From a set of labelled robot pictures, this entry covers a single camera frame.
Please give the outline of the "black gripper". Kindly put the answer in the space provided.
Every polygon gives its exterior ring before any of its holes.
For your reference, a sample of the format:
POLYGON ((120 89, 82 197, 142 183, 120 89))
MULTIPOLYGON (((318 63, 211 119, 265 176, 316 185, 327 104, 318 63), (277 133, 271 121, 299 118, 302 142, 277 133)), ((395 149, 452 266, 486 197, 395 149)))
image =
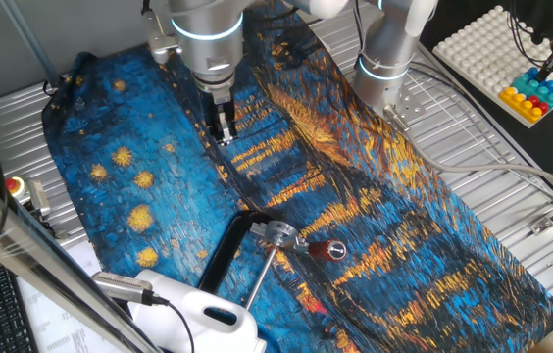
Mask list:
POLYGON ((207 126, 218 144, 227 145, 237 138, 233 95, 229 88, 219 88, 206 96, 207 126))

